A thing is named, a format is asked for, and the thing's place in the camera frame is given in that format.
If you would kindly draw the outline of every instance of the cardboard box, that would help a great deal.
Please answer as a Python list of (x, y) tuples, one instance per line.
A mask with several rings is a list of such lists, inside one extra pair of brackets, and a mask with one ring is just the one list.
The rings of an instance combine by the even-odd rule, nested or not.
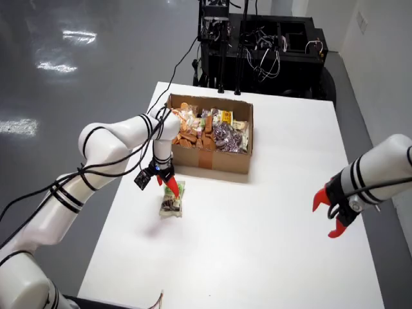
[(173, 164), (247, 174), (249, 172), (253, 150), (253, 105), (244, 101), (227, 100), (224, 98), (191, 97), (187, 95), (170, 94), (167, 106), (169, 108), (179, 108), (183, 102), (198, 106), (200, 112), (203, 109), (210, 110), (211, 108), (233, 111), (234, 119), (249, 122), (247, 154), (210, 151), (172, 145)]

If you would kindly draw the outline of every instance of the brown tape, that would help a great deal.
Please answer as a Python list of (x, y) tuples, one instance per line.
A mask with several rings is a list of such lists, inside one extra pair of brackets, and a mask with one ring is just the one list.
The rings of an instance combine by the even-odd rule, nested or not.
[(212, 151), (205, 151), (199, 149), (199, 167), (202, 169), (212, 169)]

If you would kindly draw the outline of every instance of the shiny floor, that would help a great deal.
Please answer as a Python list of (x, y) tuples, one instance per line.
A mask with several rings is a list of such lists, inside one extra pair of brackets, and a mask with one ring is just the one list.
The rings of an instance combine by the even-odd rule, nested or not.
[[(86, 124), (144, 112), (157, 81), (170, 79), (195, 38), (197, 9), (195, 0), (0, 1), (0, 205), (75, 171)], [(174, 82), (191, 84), (195, 53)], [(330, 53), (326, 66), (350, 161), (371, 142), (342, 59)], [(77, 295), (117, 187), (118, 180), (95, 194), (63, 241), (36, 253), (65, 294)], [(0, 241), (40, 198), (7, 214)], [(365, 214), (364, 222), (386, 308), (410, 308), (412, 260), (393, 206)]]

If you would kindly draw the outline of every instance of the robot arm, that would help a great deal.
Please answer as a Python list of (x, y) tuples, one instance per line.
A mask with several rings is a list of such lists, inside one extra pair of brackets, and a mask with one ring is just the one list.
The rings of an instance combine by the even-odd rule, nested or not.
[[(171, 141), (179, 132), (180, 120), (168, 112), (166, 107), (155, 106), (149, 115), (115, 124), (86, 126), (79, 137), (79, 150), (86, 159), (84, 167), (110, 175), (121, 174), (128, 161), (123, 158), (151, 137), (153, 159), (149, 167), (140, 172), (138, 177), (143, 184), (139, 186), (144, 189), (150, 177), (157, 175), (159, 184), (164, 181), (178, 196)], [(158, 126), (165, 114), (167, 118)], [(0, 248), (0, 308), (70, 308), (31, 255), (40, 245), (59, 243), (90, 196), (114, 178), (84, 173), (68, 180), (58, 190), (56, 187), (50, 190), (51, 196), (39, 212)]]
[[(363, 188), (405, 178), (404, 183)], [(365, 209), (382, 203), (412, 187), (412, 140), (392, 135), (335, 175), (314, 198), (313, 211), (320, 203), (330, 206), (329, 219), (336, 215), (336, 230), (329, 237), (339, 237)]]

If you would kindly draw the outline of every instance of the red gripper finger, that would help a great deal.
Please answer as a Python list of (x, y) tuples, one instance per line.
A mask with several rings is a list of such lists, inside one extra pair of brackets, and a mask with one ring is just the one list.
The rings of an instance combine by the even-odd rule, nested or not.
[(178, 184), (176, 183), (176, 180), (174, 179), (174, 176), (169, 179), (169, 181), (166, 183), (166, 186), (169, 187), (170, 190), (174, 193), (175, 197), (179, 197), (179, 187)]
[(328, 236), (331, 238), (339, 237), (340, 235), (343, 234), (345, 230), (346, 230), (346, 227), (344, 227), (343, 224), (338, 219), (336, 219), (336, 229), (330, 231)]
[(321, 203), (324, 203), (330, 206), (330, 201), (329, 201), (328, 195), (326, 195), (325, 188), (322, 188), (321, 190), (317, 191), (317, 193), (315, 194), (314, 206), (312, 208), (312, 211), (315, 211)]

